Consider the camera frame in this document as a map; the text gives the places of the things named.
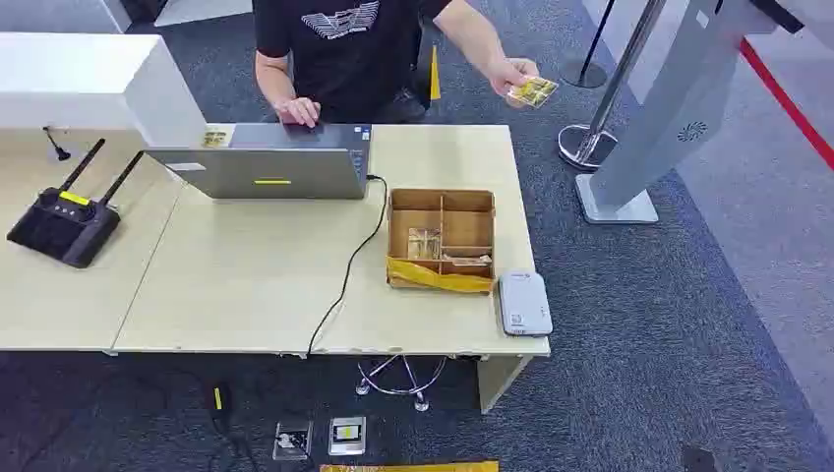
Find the person's right hand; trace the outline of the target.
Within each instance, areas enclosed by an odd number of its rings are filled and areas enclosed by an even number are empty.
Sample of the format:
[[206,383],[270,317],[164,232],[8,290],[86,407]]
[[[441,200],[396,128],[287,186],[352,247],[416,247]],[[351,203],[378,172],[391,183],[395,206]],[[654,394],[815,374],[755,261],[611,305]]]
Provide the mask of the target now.
[[320,119],[321,105],[308,97],[284,100],[273,108],[278,121],[285,125],[315,128]]

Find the person's left hand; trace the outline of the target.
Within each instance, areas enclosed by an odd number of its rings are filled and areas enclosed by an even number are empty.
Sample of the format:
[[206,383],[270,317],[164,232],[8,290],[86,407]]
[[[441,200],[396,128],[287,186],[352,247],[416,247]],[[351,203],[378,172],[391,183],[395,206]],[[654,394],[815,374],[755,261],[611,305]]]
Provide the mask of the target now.
[[530,77],[539,76],[537,64],[527,58],[500,57],[488,65],[485,73],[494,92],[514,108],[524,107],[525,104],[510,97],[509,91],[513,87],[522,87]]

